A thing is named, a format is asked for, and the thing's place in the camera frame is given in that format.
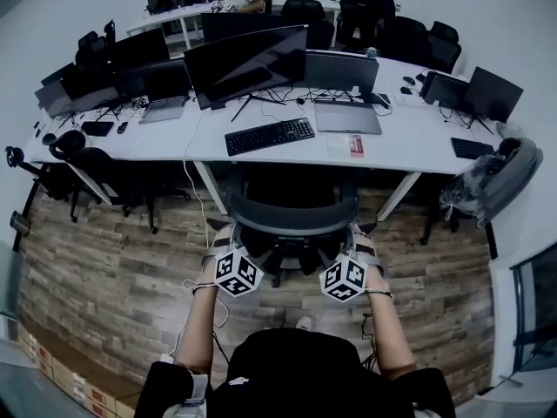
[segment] desk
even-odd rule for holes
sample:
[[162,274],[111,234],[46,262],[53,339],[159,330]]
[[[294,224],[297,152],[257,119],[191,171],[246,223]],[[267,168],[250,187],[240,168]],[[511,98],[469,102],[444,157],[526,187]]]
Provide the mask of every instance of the desk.
[[[231,119],[243,103],[231,101],[222,110],[201,111],[197,103],[189,101],[181,119],[140,125],[139,118],[132,118],[125,134],[118,135],[115,127],[107,137],[91,140],[94,146],[102,148],[116,159],[193,161],[223,214],[227,214],[223,194],[215,184],[208,166],[212,161],[341,165],[406,172],[399,187],[378,214],[378,221],[383,221],[422,173],[456,175],[472,164],[473,161],[469,159],[455,156],[450,138],[476,140],[495,148],[499,146],[502,138],[496,132],[493,122],[487,122],[487,125],[495,135],[477,123],[473,125],[472,130],[455,123],[446,123],[439,110],[432,105],[397,103],[399,89],[406,84],[402,78],[415,78],[423,71],[423,67],[384,58],[379,58],[378,62],[379,73],[374,91],[389,96],[393,103],[393,113],[379,118],[382,135],[362,135],[365,151],[363,158],[350,157],[346,143],[348,135],[317,131],[314,104],[309,101],[302,105],[305,114],[295,102],[287,105],[263,103],[263,110],[265,114],[271,114],[279,120],[294,119],[303,114],[312,124],[315,138],[244,153],[232,158],[226,152],[226,133],[277,122],[262,115],[260,102],[251,101],[231,123]],[[296,97],[305,93],[307,90],[296,89],[290,96]],[[51,123],[50,129],[44,128],[39,138],[35,138],[33,131],[24,149],[27,161],[57,162],[50,155],[48,148],[41,144],[42,136],[48,131],[54,132],[60,121]],[[69,128],[65,125],[58,134]]]
[[[334,36],[332,37],[332,45],[335,45],[335,39],[337,38],[337,29],[339,24],[339,14],[340,14],[340,3],[333,0],[315,0],[323,5],[323,9],[333,14],[333,24],[334,24]],[[273,7],[283,7],[286,0],[272,0]],[[199,29],[197,16],[203,14],[204,12],[211,12],[212,3],[202,3],[194,4],[192,6],[185,6],[184,8],[178,8],[176,10],[169,10],[163,12],[162,14],[145,15],[141,20],[135,22],[132,26],[128,28],[126,34],[131,36],[134,31],[137,30],[147,30],[150,28],[157,27],[166,22],[172,22],[174,20],[179,20],[182,25],[182,32],[184,33],[185,45],[188,50],[191,49],[190,37],[188,35],[188,30],[185,27],[185,19],[193,17],[193,26],[195,28],[196,39],[199,39]]]

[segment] black and white cube marker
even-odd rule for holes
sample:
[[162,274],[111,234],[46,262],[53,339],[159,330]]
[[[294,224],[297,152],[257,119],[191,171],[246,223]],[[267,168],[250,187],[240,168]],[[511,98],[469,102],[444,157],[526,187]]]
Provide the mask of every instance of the black and white cube marker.
[[342,255],[319,275],[321,292],[339,302],[347,302],[364,292],[366,269],[356,260]]
[[238,297],[255,291],[263,279],[263,271],[239,250],[217,256],[215,283],[230,296]]

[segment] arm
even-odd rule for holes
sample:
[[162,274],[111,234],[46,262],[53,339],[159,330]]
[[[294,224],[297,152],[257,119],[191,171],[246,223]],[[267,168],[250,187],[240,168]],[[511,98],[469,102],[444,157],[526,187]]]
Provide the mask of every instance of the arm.
[[[390,292],[389,284],[380,276],[375,266],[367,269],[366,288]],[[367,298],[373,313],[375,347],[381,373],[393,381],[403,374],[417,370],[391,298],[379,293],[368,293]]]
[[[198,282],[212,283],[214,278],[215,260],[207,266]],[[211,375],[212,324],[217,291],[217,287],[208,287],[196,292],[175,360],[176,364],[200,374]]]
[[238,10],[239,13],[248,13],[248,12],[260,12],[265,8],[263,4],[263,0],[253,0],[250,4],[247,4],[243,8]]

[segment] wood plank flooring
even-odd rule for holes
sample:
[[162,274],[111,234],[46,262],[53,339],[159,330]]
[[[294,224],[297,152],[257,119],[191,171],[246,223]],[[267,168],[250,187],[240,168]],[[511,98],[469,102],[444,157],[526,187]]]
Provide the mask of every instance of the wood plank flooring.
[[[222,219],[207,191],[199,193],[207,216]],[[389,193],[360,190],[359,221],[373,222]],[[191,293],[182,281],[197,277],[205,251],[199,203],[159,199],[160,231],[152,236],[145,209],[125,219],[117,207],[82,199],[79,221],[72,224],[69,204],[37,194],[31,232],[20,247],[26,262],[22,319],[46,326],[110,370],[143,381],[150,364],[174,348],[187,318]],[[389,267],[395,303],[419,365],[443,370],[455,403],[461,404],[488,386],[493,362],[487,240],[473,222],[457,234],[437,225],[430,245],[420,246],[424,220],[423,208],[403,203],[372,237]],[[316,273],[295,273],[279,289],[265,277],[253,295],[220,297],[231,310],[217,330],[229,356],[249,334],[293,326],[302,314],[315,318],[316,331],[352,342],[362,360],[371,353],[361,339],[366,300],[347,305],[328,300]],[[224,312],[221,307],[217,312],[220,322]],[[215,386],[225,370],[215,348]]]

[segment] shoe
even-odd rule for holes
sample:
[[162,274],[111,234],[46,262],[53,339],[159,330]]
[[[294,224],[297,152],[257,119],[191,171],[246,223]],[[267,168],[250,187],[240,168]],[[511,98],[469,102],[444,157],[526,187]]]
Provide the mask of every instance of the shoe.
[[299,318],[298,323],[296,323],[296,328],[298,330],[313,331],[313,317],[304,315]]

